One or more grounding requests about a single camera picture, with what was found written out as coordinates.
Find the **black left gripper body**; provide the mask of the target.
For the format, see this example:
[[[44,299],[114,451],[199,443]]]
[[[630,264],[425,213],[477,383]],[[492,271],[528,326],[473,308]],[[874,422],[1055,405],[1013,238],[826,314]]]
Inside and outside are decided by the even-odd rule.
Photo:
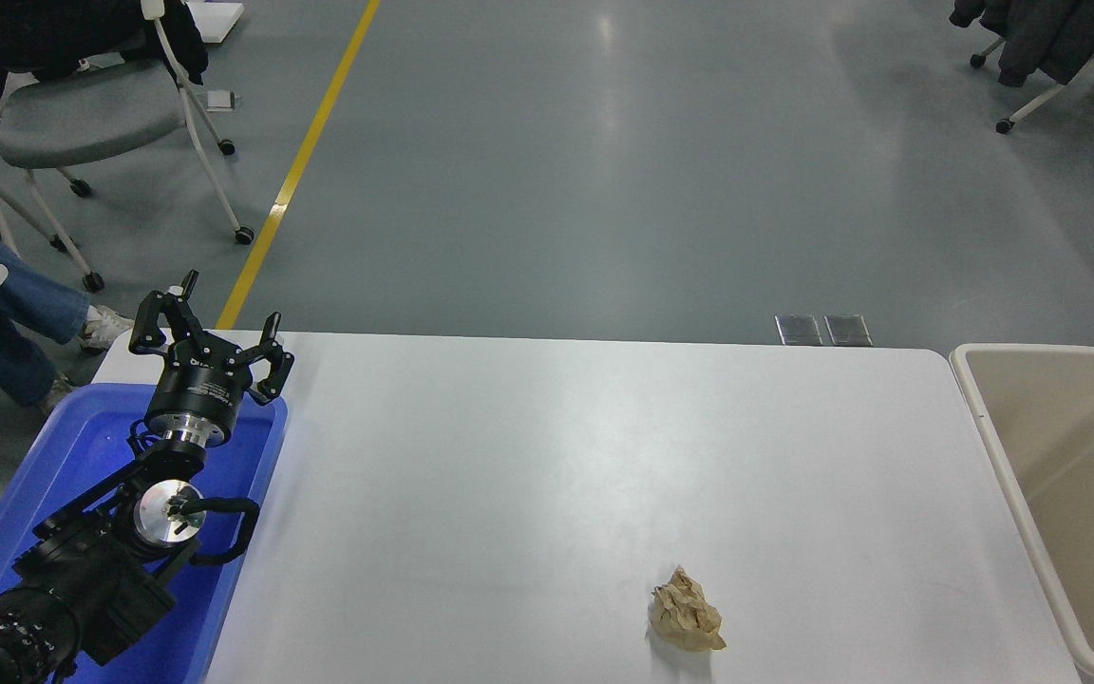
[[[181,416],[212,426],[216,434],[234,432],[244,394],[255,376],[247,368],[226,369],[196,359],[163,359],[155,394],[146,411],[149,431],[173,428]]]

